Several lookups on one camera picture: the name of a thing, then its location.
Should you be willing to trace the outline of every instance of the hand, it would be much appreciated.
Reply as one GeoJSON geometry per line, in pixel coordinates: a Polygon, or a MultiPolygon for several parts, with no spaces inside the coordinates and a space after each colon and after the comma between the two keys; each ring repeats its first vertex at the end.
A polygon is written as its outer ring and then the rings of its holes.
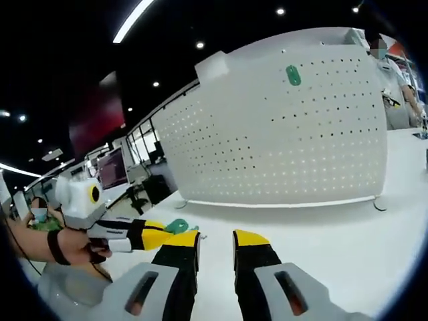
{"type": "MultiPolygon", "coordinates": [[[[70,264],[90,263],[90,254],[86,249],[89,242],[89,237],[81,231],[63,229],[58,233],[58,245],[70,264]]],[[[91,250],[104,257],[112,256],[111,251],[102,248],[91,247],[91,250]]]]}

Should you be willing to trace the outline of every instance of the computer monitor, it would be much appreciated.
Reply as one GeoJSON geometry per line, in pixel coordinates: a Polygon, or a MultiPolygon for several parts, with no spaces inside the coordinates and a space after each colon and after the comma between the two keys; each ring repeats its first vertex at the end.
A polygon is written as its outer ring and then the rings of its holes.
{"type": "Polygon", "coordinates": [[[121,147],[100,158],[98,170],[103,190],[129,182],[121,147]]]}

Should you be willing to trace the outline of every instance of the light strip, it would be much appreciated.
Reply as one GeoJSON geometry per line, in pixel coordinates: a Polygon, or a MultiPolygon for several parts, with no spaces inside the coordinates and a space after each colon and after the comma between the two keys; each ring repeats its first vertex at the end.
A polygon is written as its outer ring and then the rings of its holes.
{"type": "Polygon", "coordinates": [[[286,208],[286,209],[299,209],[302,207],[321,207],[321,206],[331,206],[331,205],[343,205],[350,203],[359,203],[363,201],[370,201],[376,199],[375,196],[360,197],[357,199],[344,199],[341,201],[329,201],[329,202],[316,202],[316,203],[300,203],[300,204],[237,204],[237,203],[216,203],[216,202],[206,202],[206,201],[192,201],[188,200],[189,203],[202,204],[202,205],[214,205],[214,206],[225,206],[225,207],[245,207],[248,209],[277,209],[277,208],[286,208]]]}
{"type": "Polygon", "coordinates": [[[134,25],[135,21],[146,11],[149,5],[152,4],[154,0],[142,0],[134,9],[134,11],[126,18],[122,27],[120,27],[116,37],[114,37],[113,43],[121,43],[125,38],[128,31],[134,25]]]}
{"type": "Polygon", "coordinates": [[[14,173],[18,173],[18,174],[22,174],[22,175],[27,175],[27,176],[32,176],[32,177],[41,177],[41,175],[30,173],[30,172],[26,172],[26,171],[22,171],[20,169],[16,169],[15,167],[10,167],[8,165],[4,165],[4,164],[1,164],[1,163],[0,163],[0,169],[4,169],[6,171],[11,171],[11,172],[14,172],[14,173]]]}

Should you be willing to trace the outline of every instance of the recessed light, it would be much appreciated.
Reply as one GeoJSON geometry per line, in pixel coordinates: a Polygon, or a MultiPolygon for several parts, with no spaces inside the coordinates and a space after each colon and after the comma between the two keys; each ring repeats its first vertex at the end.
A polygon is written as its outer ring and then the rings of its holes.
{"type": "Polygon", "coordinates": [[[10,117],[11,113],[6,110],[0,110],[0,116],[2,117],[10,117]]]}

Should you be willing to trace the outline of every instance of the gray gripper housing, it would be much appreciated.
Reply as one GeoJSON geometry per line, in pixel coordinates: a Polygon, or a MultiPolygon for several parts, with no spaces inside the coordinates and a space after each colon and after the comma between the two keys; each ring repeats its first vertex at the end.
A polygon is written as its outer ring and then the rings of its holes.
{"type": "Polygon", "coordinates": [[[87,321],[162,321],[167,298],[179,269],[151,263],[140,263],[110,284],[101,303],[94,306],[80,320],[87,321]],[[129,313],[127,307],[135,300],[147,279],[156,278],[139,316],[129,313]]]}
{"type": "Polygon", "coordinates": [[[258,267],[254,272],[267,300],[272,321],[371,321],[365,314],[348,313],[330,301],[328,289],[292,263],[258,267]],[[289,278],[307,310],[295,316],[287,304],[286,293],[278,278],[289,278]]]}

